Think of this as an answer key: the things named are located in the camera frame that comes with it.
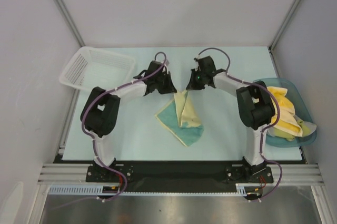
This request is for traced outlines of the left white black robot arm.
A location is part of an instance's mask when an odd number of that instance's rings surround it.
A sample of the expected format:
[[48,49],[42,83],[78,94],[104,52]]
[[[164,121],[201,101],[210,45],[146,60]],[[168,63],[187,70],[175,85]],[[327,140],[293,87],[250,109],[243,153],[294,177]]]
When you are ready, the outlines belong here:
[[98,86],[92,89],[80,120],[82,131],[92,138],[94,162],[100,166],[97,175],[103,181],[110,182],[116,176],[116,169],[111,166],[115,155],[105,138],[116,126],[120,106],[154,91],[159,94],[177,92],[167,66],[158,61],[152,61],[148,69],[112,90]]

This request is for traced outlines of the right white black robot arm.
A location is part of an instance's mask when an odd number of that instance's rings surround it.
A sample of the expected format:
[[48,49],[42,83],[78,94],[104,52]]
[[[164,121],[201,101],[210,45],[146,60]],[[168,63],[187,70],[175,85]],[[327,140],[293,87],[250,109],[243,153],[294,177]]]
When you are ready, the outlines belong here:
[[254,183],[266,168],[266,161],[262,157],[263,144],[266,129],[276,114],[271,93],[263,81],[246,82],[229,75],[225,69],[216,69],[210,56],[194,60],[197,67],[191,70],[187,90],[203,90],[208,85],[225,91],[237,100],[240,119],[247,129],[242,176],[245,181]]

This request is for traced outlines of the teal and cream towel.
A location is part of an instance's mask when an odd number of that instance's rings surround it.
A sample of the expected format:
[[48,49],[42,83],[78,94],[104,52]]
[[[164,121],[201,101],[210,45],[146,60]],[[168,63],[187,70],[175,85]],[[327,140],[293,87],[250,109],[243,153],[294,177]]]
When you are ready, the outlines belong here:
[[185,147],[197,142],[204,132],[204,125],[187,90],[174,93],[173,98],[155,114],[155,117]]

